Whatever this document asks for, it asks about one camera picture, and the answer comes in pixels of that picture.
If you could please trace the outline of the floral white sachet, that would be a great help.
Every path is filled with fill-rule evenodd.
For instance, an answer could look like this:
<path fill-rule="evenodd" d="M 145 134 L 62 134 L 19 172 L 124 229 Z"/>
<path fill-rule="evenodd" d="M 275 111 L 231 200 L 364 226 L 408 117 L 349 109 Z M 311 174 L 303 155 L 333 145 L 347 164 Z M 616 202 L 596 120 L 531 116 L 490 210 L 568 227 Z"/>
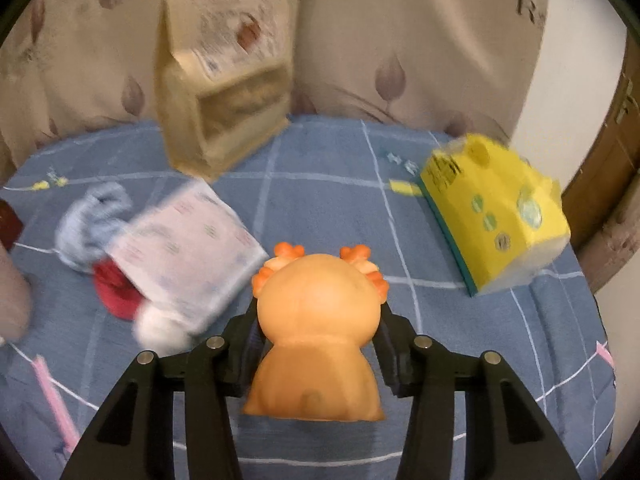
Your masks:
<path fill-rule="evenodd" d="M 115 236 L 109 255 L 138 291 L 201 333 L 267 259 L 240 217 L 190 180 Z"/>

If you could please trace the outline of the orange plush toy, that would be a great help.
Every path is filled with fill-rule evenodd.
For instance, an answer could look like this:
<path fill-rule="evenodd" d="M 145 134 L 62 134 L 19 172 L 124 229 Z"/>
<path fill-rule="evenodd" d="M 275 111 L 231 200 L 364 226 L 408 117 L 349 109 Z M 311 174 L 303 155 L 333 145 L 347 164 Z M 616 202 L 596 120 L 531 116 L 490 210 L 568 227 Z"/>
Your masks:
<path fill-rule="evenodd" d="M 252 278 L 257 321 L 271 348 L 243 412 L 315 422 L 383 419 L 378 384 L 362 349 L 381 321 L 390 285 L 366 245 L 338 255 L 279 243 Z"/>

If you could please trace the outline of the red sleep mask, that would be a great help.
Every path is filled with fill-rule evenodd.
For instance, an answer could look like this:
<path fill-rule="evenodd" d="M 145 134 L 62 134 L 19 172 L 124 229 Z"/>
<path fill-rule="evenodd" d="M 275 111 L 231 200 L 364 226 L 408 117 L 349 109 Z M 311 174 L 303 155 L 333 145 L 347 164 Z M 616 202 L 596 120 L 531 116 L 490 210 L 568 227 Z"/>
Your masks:
<path fill-rule="evenodd" d="M 111 258 L 93 265 L 93 284 L 99 300 L 115 318 L 132 321 L 142 304 L 142 293 L 129 281 Z"/>

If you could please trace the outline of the pink ceramic mug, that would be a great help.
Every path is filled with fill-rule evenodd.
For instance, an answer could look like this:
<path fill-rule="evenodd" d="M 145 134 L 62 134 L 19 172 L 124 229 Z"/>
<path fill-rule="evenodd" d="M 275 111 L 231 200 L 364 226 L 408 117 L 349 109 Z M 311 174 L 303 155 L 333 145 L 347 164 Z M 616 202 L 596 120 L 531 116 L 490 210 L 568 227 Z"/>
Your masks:
<path fill-rule="evenodd" d="M 9 342 L 24 337 L 32 314 L 28 281 L 17 269 L 6 248 L 0 252 L 0 336 Z"/>

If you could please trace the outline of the light blue fluffy sock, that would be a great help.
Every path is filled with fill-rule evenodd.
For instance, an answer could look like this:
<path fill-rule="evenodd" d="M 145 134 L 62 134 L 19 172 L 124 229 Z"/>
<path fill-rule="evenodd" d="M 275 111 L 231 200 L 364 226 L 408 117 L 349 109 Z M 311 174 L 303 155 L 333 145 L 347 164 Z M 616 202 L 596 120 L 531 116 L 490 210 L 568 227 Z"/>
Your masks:
<path fill-rule="evenodd" d="M 91 274 L 112 239 L 126 226 L 132 201 L 117 182 L 88 188 L 64 214 L 54 234 L 58 258 L 74 271 Z"/>

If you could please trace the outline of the yellow tissue pack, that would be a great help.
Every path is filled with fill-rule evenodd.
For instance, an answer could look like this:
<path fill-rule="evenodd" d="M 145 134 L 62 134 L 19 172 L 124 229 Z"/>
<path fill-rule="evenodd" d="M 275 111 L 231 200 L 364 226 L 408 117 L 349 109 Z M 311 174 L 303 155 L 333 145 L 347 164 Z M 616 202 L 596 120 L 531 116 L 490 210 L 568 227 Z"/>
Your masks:
<path fill-rule="evenodd" d="M 419 185 L 472 296 L 529 284 L 570 241 L 559 182 L 488 136 L 435 148 Z"/>

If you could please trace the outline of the gold red tin box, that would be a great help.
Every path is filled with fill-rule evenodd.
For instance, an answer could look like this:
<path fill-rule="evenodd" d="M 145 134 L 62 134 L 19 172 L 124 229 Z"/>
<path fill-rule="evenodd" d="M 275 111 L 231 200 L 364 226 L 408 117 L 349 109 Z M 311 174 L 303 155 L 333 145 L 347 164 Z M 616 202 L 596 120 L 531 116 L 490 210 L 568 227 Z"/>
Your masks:
<path fill-rule="evenodd" d="M 9 252 L 23 232 L 24 224 L 6 200 L 0 200 L 0 240 Z"/>

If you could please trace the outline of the brown wooden door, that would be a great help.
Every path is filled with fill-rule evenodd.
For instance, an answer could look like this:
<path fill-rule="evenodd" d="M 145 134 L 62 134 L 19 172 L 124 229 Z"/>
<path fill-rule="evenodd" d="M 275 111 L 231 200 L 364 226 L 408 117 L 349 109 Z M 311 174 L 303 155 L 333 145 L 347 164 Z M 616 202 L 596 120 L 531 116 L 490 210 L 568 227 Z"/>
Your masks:
<path fill-rule="evenodd" d="M 562 195 L 570 244 L 600 290 L 639 250 L 639 43 L 629 35 L 608 114 Z"/>

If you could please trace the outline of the blue checked tablecloth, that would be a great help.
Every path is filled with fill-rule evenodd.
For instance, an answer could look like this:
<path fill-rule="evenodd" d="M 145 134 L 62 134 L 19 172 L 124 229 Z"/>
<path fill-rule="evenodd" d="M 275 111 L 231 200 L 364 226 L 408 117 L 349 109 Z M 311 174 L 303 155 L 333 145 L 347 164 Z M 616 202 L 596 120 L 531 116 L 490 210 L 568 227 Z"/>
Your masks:
<path fill-rule="evenodd" d="M 562 439 L 584 479 L 600 476 L 612 436 L 608 341 L 578 260 L 566 250 L 528 285 L 470 296 L 425 200 L 390 189 L 410 180 L 441 133 L 302 117 L 214 185 L 262 246 L 282 240 L 308 252 L 365 244 L 390 281 L 390 307 L 449 350 L 506 358 Z M 56 479 L 64 441 L 32 360 L 46 360 L 78 428 L 85 428 L 138 353 L 129 323 L 108 314 L 87 275 L 54 252 L 68 207 L 93 185 L 121 184 L 134 211 L 157 204 L 184 177 L 168 165 L 149 122 L 43 148 L 2 188 L 23 221 L 12 259 L 32 285 L 26 336 L 1 350 L 1 423 L 26 464 Z"/>

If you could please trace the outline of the beige leaf print curtain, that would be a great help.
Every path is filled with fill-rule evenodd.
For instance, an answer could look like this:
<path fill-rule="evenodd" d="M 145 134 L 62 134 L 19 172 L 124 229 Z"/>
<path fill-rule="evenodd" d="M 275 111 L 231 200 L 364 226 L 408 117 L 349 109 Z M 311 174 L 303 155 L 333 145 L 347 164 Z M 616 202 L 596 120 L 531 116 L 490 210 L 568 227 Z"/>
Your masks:
<path fill-rule="evenodd" d="M 297 114 L 509 142 L 548 0 L 290 0 Z M 1 47 L 1 173 L 155 114 L 160 0 L 32 0 Z"/>

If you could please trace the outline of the kraft paper snack bag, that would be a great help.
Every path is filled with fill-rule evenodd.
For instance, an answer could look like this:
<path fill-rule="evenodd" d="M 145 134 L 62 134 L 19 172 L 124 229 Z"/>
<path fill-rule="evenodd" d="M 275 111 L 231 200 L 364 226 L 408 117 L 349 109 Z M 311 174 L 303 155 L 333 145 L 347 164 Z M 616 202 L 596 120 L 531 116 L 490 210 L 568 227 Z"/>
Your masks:
<path fill-rule="evenodd" d="M 288 126 L 288 0 L 162 0 L 154 66 L 168 162 L 218 179 Z"/>

